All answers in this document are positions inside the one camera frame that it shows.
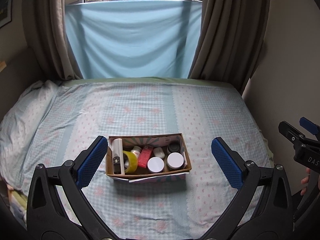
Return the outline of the person's right hand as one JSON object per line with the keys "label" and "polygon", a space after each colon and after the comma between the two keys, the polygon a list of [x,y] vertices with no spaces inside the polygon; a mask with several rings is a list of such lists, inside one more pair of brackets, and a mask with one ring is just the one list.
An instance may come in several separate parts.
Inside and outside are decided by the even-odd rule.
{"label": "person's right hand", "polygon": [[311,170],[310,168],[306,168],[306,177],[304,177],[302,180],[301,180],[301,185],[303,186],[301,192],[300,192],[300,195],[303,196],[304,194],[306,194],[307,192],[307,189],[308,189],[308,183],[309,183],[309,179],[310,179],[310,173],[311,173]]}

